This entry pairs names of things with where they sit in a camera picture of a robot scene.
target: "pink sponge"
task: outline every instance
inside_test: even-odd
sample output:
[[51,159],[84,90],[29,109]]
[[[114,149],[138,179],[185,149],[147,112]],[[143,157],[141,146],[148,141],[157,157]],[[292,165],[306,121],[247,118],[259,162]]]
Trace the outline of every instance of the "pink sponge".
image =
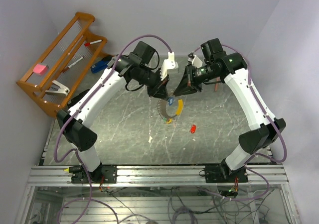
[[43,63],[38,63],[33,68],[33,72],[42,76],[48,69],[49,67],[47,65]]

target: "marble table surface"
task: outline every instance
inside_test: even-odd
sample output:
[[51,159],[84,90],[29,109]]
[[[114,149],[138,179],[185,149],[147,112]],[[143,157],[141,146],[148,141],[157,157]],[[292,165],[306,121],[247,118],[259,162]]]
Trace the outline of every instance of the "marble table surface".
[[[167,86],[170,91],[179,84],[187,57],[178,57],[177,61],[180,72],[170,75]],[[77,94],[91,88],[101,75],[102,72],[88,72]],[[95,148],[102,163],[152,165],[222,161],[238,145],[238,136],[247,132],[249,127],[231,90],[225,84],[219,84],[217,92],[214,88],[214,85],[204,85],[201,93],[179,97],[183,99],[184,108],[174,127],[160,117],[158,99],[148,97],[145,87],[136,92],[127,92],[123,87],[101,110],[91,126],[98,135]],[[174,114],[176,107],[177,100],[167,107],[167,112]],[[190,133],[193,124],[197,126],[194,134]],[[56,165],[53,149],[58,132],[59,125],[55,122],[44,165]],[[71,145],[62,137],[59,157],[70,148]],[[268,162],[262,157],[253,161]],[[60,163],[77,164],[74,154]]]

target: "white marker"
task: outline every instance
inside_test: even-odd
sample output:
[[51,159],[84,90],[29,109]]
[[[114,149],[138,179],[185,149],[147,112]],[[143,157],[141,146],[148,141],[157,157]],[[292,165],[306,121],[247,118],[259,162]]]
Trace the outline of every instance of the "white marker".
[[79,61],[81,61],[81,60],[83,60],[83,59],[84,59],[84,57],[81,56],[79,59],[77,59],[77,60],[76,60],[75,62],[73,62],[71,65],[65,67],[65,68],[62,70],[62,72],[66,72],[68,69],[70,69],[72,66],[74,66],[76,63],[78,63]]
[[95,43],[99,43],[99,42],[101,42],[101,41],[102,41],[102,40],[87,42],[87,43],[84,43],[84,46],[89,46],[89,45],[92,45],[92,44],[95,44]]

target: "wooden shelf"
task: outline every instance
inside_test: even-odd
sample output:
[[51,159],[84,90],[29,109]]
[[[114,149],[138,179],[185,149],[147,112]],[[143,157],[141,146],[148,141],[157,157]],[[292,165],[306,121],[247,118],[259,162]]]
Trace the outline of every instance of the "wooden shelf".
[[[77,12],[65,28],[58,34],[51,45],[35,61],[17,84],[33,99],[37,105],[49,116],[56,117],[56,113],[66,106],[76,88],[92,66],[95,59],[105,57],[107,53],[102,48],[107,42],[103,36],[89,31],[95,17],[88,13]],[[84,47],[84,43],[95,40],[102,42]],[[84,59],[66,72],[62,70],[77,58]],[[33,72],[38,63],[49,66],[49,70],[42,76]],[[46,90],[53,89],[54,80],[67,86],[70,90],[67,96],[57,97],[48,95]]]

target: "small red block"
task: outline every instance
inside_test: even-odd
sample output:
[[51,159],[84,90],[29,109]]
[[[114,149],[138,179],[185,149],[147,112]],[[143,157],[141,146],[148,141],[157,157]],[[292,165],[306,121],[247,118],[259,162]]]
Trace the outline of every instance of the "small red block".
[[191,132],[191,133],[195,133],[195,131],[196,131],[196,125],[193,124],[193,125],[191,126],[190,132]]

